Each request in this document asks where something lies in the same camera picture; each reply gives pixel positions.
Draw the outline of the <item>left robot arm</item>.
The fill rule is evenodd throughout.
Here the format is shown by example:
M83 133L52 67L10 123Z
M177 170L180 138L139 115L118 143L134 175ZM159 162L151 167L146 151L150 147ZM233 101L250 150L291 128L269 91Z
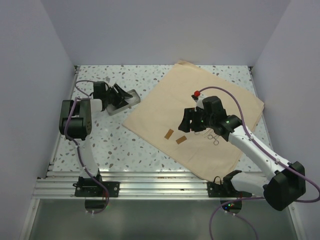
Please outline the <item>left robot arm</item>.
M75 144L80 175L77 188L83 188L92 196L103 193L104 184L98 164L94 160L90 135L93 129L93 113L105 112L114 116L140 103L136 90L125 91L118 84L109 85L105 81L82 80L91 83L91 94L83 93L85 98L76 97L63 100L59 117L59 132Z

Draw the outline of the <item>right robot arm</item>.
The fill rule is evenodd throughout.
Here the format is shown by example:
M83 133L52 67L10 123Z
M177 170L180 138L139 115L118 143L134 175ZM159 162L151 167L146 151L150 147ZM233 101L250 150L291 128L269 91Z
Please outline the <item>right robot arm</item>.
M223 177L220 184L210 182L218 194L235 197L263 197L277 211L282 211L306 193L305 168L298 161L291 163L261 143L250 130L243 126L236 115L228 115L217 96L201 97L199 92L192 96L195 107L185 108L178 129L182 132L202 132L212 129L226 142L240 149L264 173L254 176L234 170Z

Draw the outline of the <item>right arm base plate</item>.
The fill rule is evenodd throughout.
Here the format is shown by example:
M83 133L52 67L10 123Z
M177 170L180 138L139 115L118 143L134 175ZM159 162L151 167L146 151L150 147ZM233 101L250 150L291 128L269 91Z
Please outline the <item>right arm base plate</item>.
M222 179L219 176L216 176L213 182L208 181L206 183L207 195L209 198L246 198L252 197L252 194L245 191L237 191L225 187Z

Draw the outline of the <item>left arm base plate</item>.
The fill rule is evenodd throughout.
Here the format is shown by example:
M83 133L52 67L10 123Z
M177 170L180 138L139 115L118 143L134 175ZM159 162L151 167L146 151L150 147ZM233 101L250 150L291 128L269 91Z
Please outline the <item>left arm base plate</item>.
M120 182L103 181L101 178L96 179L96 181L99 181L100 184L97 184L92 178L79 177L78 181L72 184L75 188L74 196L84 198L117 198L119 196Z

